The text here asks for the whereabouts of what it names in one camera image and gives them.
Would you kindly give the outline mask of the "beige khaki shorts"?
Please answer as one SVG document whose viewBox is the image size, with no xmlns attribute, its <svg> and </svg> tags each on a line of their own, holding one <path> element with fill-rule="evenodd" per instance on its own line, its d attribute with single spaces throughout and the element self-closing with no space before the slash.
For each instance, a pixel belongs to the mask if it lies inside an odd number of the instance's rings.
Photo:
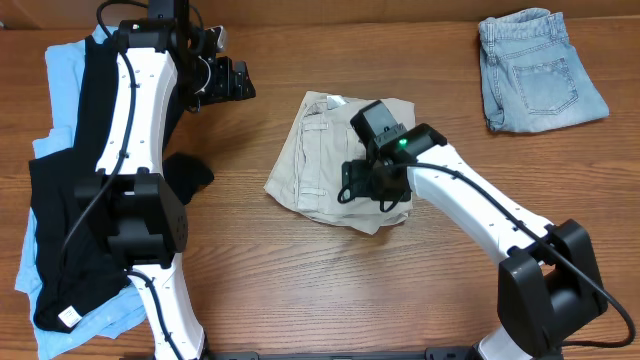
<svg viewBox="0 0 640 360">
<path fill-rule="evenodd" d="M 369 100 L 347 98 L 344 105 L 329 106 L 329 95 L 308 91 L 303 98 L 285 144 L 264 186 L 279 204 L 307 218 L 374 234 L 382 226 L 405 221 L 410 201 L 387 213 L 379 204 L 358 198 L 337 201 L 342 187 L 341 166 L 366 158 L 365 146 L 350 120 L 370 105 Z"/>
</svg>

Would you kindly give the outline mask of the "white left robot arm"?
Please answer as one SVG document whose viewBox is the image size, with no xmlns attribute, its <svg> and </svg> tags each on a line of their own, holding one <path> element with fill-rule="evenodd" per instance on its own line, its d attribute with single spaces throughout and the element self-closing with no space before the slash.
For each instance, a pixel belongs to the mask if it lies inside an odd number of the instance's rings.
<svg viewBox="0 0 640 360">
<path fill-rule="evenodd" d="M 163 174 L 172 96 L 185 110 L 255 97 L 247 66 L 223 56 L 226 31 L 192 23 L 185 0 L 155 0 L 108 37 L 118 53 L 110 132 L 95 173 L 75 197 L 87 225 L 138 291 L 156 359 L 211 359 L 183 272 L 186 210 Z"/>
</svg>

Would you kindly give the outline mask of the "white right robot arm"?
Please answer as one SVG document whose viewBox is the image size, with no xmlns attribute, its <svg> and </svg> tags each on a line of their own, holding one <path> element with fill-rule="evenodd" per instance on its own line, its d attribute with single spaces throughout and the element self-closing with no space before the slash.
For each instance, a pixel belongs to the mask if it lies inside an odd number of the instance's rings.
<svg viewBox="0 0 640 360">
<path fill-rule="evenodd" d="M 510 200 L 426 124 L 352 124 L 366 157 L 343 165 L 345 203 L 382 209 L 411 195 L 435 205 L 498 268 L 500 327 L 471 346 L 436 347 L 428 359 L 560 359 L 569 338 L 608 307 L 590 236 L 574 220 L 555 225 Z"/>
</svg>

